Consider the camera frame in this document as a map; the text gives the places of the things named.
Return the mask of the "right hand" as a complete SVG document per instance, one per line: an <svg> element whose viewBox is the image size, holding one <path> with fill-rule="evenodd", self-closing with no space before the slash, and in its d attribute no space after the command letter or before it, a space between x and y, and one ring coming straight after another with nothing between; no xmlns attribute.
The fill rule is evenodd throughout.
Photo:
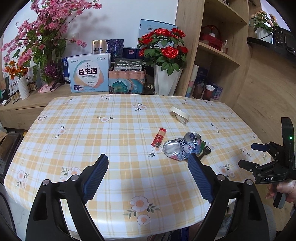
<svg viewBox="0 0 296 241"><path fill-rule="evenodd" d="M295 180L285 180L278 184L269 184L266 198L273 198L276 193L286 194L286 201L293 202L296 200L296 186Z"/></svg>

